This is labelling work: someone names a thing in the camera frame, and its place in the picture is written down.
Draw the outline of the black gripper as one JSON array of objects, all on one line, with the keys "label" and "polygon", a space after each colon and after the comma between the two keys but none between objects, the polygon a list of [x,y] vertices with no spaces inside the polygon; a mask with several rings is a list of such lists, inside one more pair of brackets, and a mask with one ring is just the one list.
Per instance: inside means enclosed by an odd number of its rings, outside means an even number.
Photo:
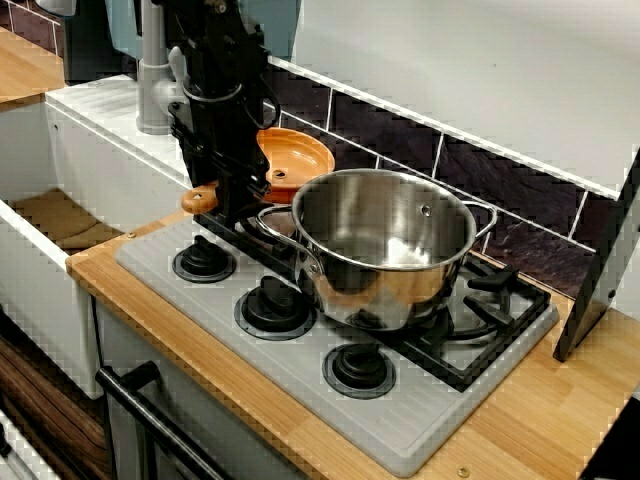
[{"label": "black gripper", "polygon": [[266,83],[250,83],[204,96],[185,83],[183,93],[187,102],[171,104],[169,113],[191,185],[218,180],[216,217],[234,225],[254,215],[270,189],[269,161],[257,137],[274,125],[263,122],[264,103],[274,102],[274,92]]}]

